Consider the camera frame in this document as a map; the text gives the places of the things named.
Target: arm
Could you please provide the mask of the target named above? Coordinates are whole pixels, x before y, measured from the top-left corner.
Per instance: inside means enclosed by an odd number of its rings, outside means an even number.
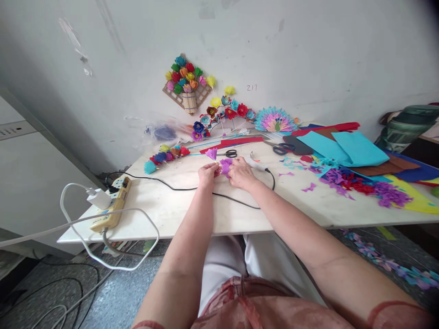
[[[213,230],[212,190],[219,164],[207,164],[200,184],[146,293],[134,325],[155,321],[165,328],[189,328],[198,315],[204,259]]]
[[[395,283],[320,225],[256,179],[244,158],[233,160],[230,183],[249,192],[273,229],[305,264],[325,298],[356,328],[385,301],[411,299]]]

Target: pink clothing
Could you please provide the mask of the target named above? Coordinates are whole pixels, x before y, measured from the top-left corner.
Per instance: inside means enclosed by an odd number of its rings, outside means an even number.
[[[369,315],[372,329],[427,329],[433,317],[405,302],[385,302]],[[192,329],[209,328],[337,328],[352,329],[340,315],[321,305],[291,296],[285,289],[255,277],[233,277],[210,299]],[[142,321],[134,329],[163,329]]]

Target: scissors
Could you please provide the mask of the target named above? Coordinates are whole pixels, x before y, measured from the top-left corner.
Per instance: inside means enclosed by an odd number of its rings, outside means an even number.
[[[227,150],[226,153],[223,154],[217,154],[217,155],[225,155],[227,158],[236,158],[238,156],[238,153],[235,149]]]
[[[273,146],[273,152],[278,155],[285,155],[288,152],[293,152],[296,148],[293,144],[288,143],[275,144],[267,141],[264,141],[264,143]]]

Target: speckled floor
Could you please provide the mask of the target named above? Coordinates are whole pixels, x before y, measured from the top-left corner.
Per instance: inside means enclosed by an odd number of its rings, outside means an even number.
[[[402,266],[408,268],[416,266],[422,271],[429,269],[439,273],[439,262],[436,259],[425,253],[396,229],[389,227],[388,230],[397,238],[397,241],[386,241],[376,228],[354,229],[353,231],[359,234],[364,242],[372,242],[379,252],[385,254],[388,258],[394,259]],[[355,244],[346,237],[343,237],[340,230],[332,230],[330,232],[347,247],[359,253]],[[151,255],[163,255],[169,243],[170,240],[162,240]],[[143,242],[139,242],[133,248],[133,251],[140,252],[142,247]],[[110,263],[116,262],[115,258],[108,255],[104,259]],[[97,290],[96,298],[90,311],[87,312],[93,294],[83,302],[75,326],[73,326],[73,323],[77,310],[68,315],[63,328],[77,329],[84,317],[84,322],[80,326],[81,329],[129,328],[162,259],[162,256],[147,259],[134,272],[114,271]],[[52,256],[46,257],[44,260],[53,264],[65,263]],[[136,258],[125,257],[120,265],[131,267],[138,261]],[[101,278],[108,273],[106,268],[103,268],[93,260],[88,260],[86,263],[95,265],[99,269]],[[439,302],[438,289],[432,288],[423,291],[417,286],[410,286],[404,279],[395,274],[389,273],[380,267],[379,269],[428,310],[434,312],[439,309],[437,304]],[[30,298],[20,302],[30,293],[59,279],[62,280],[42,288]],[[3,329],[31,328],[52,307],[60,304],[64,304],[67,308],[71,307],[81,296],[80,285],[75,280],[82,284],[83,291],[86,293],[96,284],[96,272],[93,268],[84,265],[53,266],[40,263],[16,287],[15,291],[27,290],[18,299],[19,304],[13,309],[6,307],[0,310],[0,327]],[[61,308],[54,310],[39,324],[38,328],[51,328],[62,313],[63,310]]]

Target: white pants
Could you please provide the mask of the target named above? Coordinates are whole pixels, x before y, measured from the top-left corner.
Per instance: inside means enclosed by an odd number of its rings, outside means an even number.
[[[245,253],[237,236],[212,237],[203,268],[198,315],[232,276],[258,276],[299,297],[326,306],[291,249],[276,233],[244,235]]]

